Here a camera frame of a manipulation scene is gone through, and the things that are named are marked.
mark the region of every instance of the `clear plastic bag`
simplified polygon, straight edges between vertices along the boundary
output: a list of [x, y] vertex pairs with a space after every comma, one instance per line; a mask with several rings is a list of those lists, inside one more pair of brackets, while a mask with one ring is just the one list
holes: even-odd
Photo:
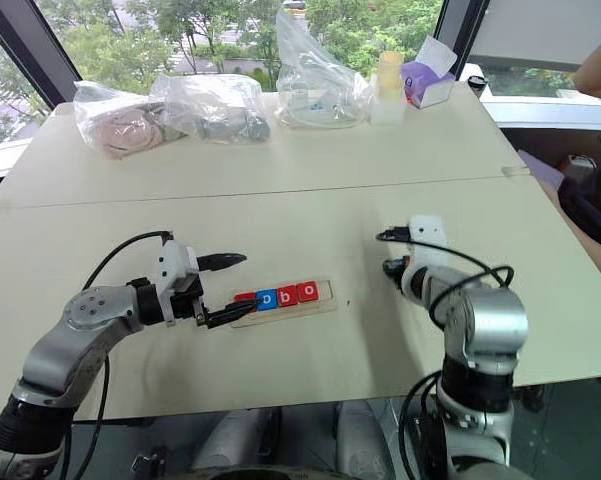
[[160, 124], [164, 102], [86, 80], [76, 86], [73, 103], [80, 135], [109, 158], [122, 158], [182, 137]]
[[150, 99], [163, 99], [160, 122], [216, 142], [259, 142], [269, 138], [262, 89], [245, 75], [159, 75]]
[[283, 9], [276, 15], [282, 68], [276, 83], [278, 121], [290, 127], [344, 128], [363, 121], [373, 90]]

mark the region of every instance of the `floor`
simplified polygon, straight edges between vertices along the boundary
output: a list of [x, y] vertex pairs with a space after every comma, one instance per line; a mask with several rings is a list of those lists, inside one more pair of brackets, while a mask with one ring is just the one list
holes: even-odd
[[[515, 402], [511, 464], [535, 480], [601, 480], [601, 383], [583, 380], [548, 385], [545, 406], [538, 412]], [[396, 478], [406, 480], [398, 454], [396, 416], [401, 399], [370, 400], [387, 438]], [[143, 420], [133, 426], [106, 425], [85, 479], [132, 479], [136, 455], [158, 445], [167, 448], [167, 474], [188, 469], [222, 413], [181, 415]], [[333, 404], [283, 409], [281, 438], [273, 463], [334, 469]], [[90, 440], [92, 425], [74, 427], [72, 468], [77, 470]], [[55, 479], [58, 471], [50, 478]]]

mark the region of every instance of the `tissue box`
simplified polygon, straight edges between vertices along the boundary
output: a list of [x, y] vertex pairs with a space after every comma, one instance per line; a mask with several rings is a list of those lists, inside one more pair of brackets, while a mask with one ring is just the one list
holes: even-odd
[[405, 63], [401, 76], [407, 100], [418, 108], [446, 101], [456, 80], [452, 73], [438, 77], [431, 68], [419, 62]]

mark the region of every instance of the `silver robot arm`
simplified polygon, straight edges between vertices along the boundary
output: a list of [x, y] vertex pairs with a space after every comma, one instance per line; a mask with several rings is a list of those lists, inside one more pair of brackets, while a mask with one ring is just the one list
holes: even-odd
[[[378, 238], [447, 247], [442, 221], [433, 216], [414, 216], [407, 228], [388, 230]], [[444, 332], [445, 347], [436, 415], [421, 412], [408, 425], [420, 478], [459, 478], [467, 462], [508, 467], [513, 373], [528, 331], [522, 302], [512, 290], [480, 280], [437, 302], [469, 275], [450, 267], [450, 254], [444, 251], [409, 247], [408, 257], [385, 262], [385, 272], [405, 297], [427, 310], [435, 307], [433, 317]]]
[[54, 468], [63, 437], [111, 349], [146, 325], [195, 319], [213, 328], [247, 314], [256, 301], [209, 313], [199, 272], [246, 260], [239, 254], [196, 257], [166, 240], [156, 261], [156, 281], [94, 287], [73, 297], [60, 321], [32, 348], [0, 415], [0, 478], [41, 478]]

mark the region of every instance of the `black cable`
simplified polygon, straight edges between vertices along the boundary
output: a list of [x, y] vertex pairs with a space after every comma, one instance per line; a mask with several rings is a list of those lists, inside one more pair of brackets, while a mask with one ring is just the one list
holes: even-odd
[[60, 470], [59, 480], [66, 480], [69, 473], [69, 463], [71, 462], [71, 424], [67, 425], [67, 431], [64, 434], [64, 453], [62, 454], [62, 470]]
[[[163, 243], [166, 242], [167, 240], [173, 239], [173, 235], [171, 234], [171, 232], [168, 232], [166, 230], [158, 230], [155, 232], [142, 233], [140, 235], [136, 235], [135, 237], [131, 237], [130, 239], [122, 242], [120, 245], [118, 245], [116, 248], [114, 248], [111, 251], [111, 253], [109, 253], [109, 255], [104, 257], [104, 260], [102, 260], [100, 262], [100, 264], [96, 267], [96, 269], [93, 271], [93, 273], [89, 276], [86, 283], [84, 284], [84, 287], [82, 287], [82, 290], [86, 290], [87, 288], [91, 287], [91, 285], [93, 284], [93, 282], [96, 279], [96, 277], [98, 276], [98, 274], [104, 269], [104, 267], [107, 265], [107, 263], [109, 263], [111, 261], [111, 259], [113, 257], [115, 257], [118, 253], [120, 253], [120, 251], [122, 251], [124, 248], [128, 247], [132, 243], [137, 242], [138, 240], [143, 240], [145, 238], [151, 238], [151, 237], [161, 237]], [[91, 458], [93, 457], [93, 454], [96, 450], [96, 444], [98, 443], [98, 437], [100, 436], [100, 429], [102, 428], [102, 419], [104, 417], [104, 408], [107, 403], [107, 393], [109, 392], [110, 374], [111, 374], [111, 364], [109, 362], [109, 356], [106, 356], [104, 359], [104, 381], [102, 382], [103, 383], [102, 384], [102, 396], [100, 397], [100, 407], [98, 408], [98, 417], [96, 418], [96, 423], [95, 423], [95, 427], [93, 429], [93, 434], [91, 436], [91, 443], [89, 444], [89, 449], [87, 450], [87, 454], [85, 455], [84, 460], [82, 460], [82, 464], [80, 465], [80, 468], [78, 469], [78, 473], [76, 473], [76, 475], [73, 477], [73, 480], [80, 480], [82, 478], [82, 476], [86, 472], [87, 468], [89, 467]], [[69, 445], [69, 448], [71, 447], [71, 439], [68, 439], [68, 443], [65, 443], [65, 449], [66, 449], [66, 445]], [[62, 465], [63, 472], [65, 470], [65, 465], [64, 465], [65, 462], [67, 463], [66, 468], [68, 471], [69, 460], [67, 460], [66, 450], [65, 450], [65, 458], [63, 459], [63, 465]], [[65, 472], [65, 477], [60, 477], [60, 478], [62, 480], [64, 480], [64, 478], [66, 478], [66, 472]]]
[[440, 375], [436, 375], [433, 379], [431, 379], [429, 385], [424, 387], [424, 390], [422, 391], [422, 395], [420, 396], [420, 408], [422, 409], [422, 413], [424, 415], [427, 414], [427, 397], [429, 396], [429, 392], [434, 387], [434, 385], [438, 383], [439, 378]]
[[413, 401], [413, 397], [416, 396], [416, 393], [420, 388], [427, 383], [432, 378], [437, 378], [440, 375], [441, 371], [438, 370], [436, 372], [430, 373], [424, 378], [421, 378], [404, 399], [402, 403], [402, 409], [400, 410], [400, 420], [398, 423], [398, 446], [400, 447], [400, 458], [402, 459], [402, 465], [404, 466], [404, 470], [407, 472], [407, 476], [409, 480], [416, 480], [416, 477], [413, 475], [413, 471], [411, 471], [411, 467], [409, 466], [409, 459], [407, 458], [407, 447], [404, 443], [404, 426], [407, 420], [407, 409], [409, 408], [409, 404]]
[[502, 288], [508, 288], [509, 285], [511, 285], [511, 282], [513, 281], [513, 276], [515, 274], [514, 270], [512, 267], [508, 266], [508, 265], [503, 265], [500, 267], [495, 267], [493, 269], [490, 269], [490, 272], [481, 272], [481, 273], [477, 273], [475, 275], [471, 275], [470, 277], [467, 277], [461, 281], [459, 281], [458, 283], [454, 283], [453, 285], [451, 285], [449, 288], [447, 288], [446, 290], [444, 290], [440, 295], [438, 295], [433, 302], [431, 302], [431, 306], [429, 307], [429, 318], [431, 319], [431, 321], [436, 325], [436, 327], [438, 327], [440, 330], [444, 331], [444, 325], [442, 323], [440, 323], [435, 316], [435, 312], [436, 312], [436, 308], [438, 308], [438, 305], [440, 305], [440, 302], [442, 302], [442, 300], [444, 300], [446, 297], [448, 297], [449, 295], [451, 295], [453, 292], [460, 290], [462, 287], [464, 287], [465, 285], [475, 282], [476, 280], [480, 280], [481, 278], [484, 278], [488, 275], [492, 275], [492, 272], [502, 272], [502, 271], [506, 271], [507, 272], [507, 277], [504, 280], [504, 286]]
[[506, 286], [504, 280], [502, 280], [502, 278], [500, 278], [500, 276], [491, 267], [489, 267], [486, 263], [481, 262], [477, 258], [472, 257], [471, 255], [467, 255], [466, 253], [459, 252], [458, 250], [454, 250], [452, 248], [447, 248], [447, 247], [443, 247], [441, 245], [436, 245], [435, 243], [419, 242], [417, 240], [411, 240], [408, 238], [385, 237], [385, 236], [383, 236], [385, 233], [386, 232], [379, 233], [378, 235], [376, 235], [376, 240], [380, 240], [381, 242], [397, 242], [397, 243], [406, 243], [408, 245], [418, 245], [420, 247], [427, 247], [427, 248], [432, 248], [434, 250], [440, 250], [442, 252], [450, 253], [451, 255], [455, 255], [456, 257], [463, 258], [463, 259], [479, 266], [480, 268], [482, 268], [482, 270], [489, 273], [489, 275], [491, 275], [495, 279], [495, 281], [498, 282], [498, 284], [501, 287]]

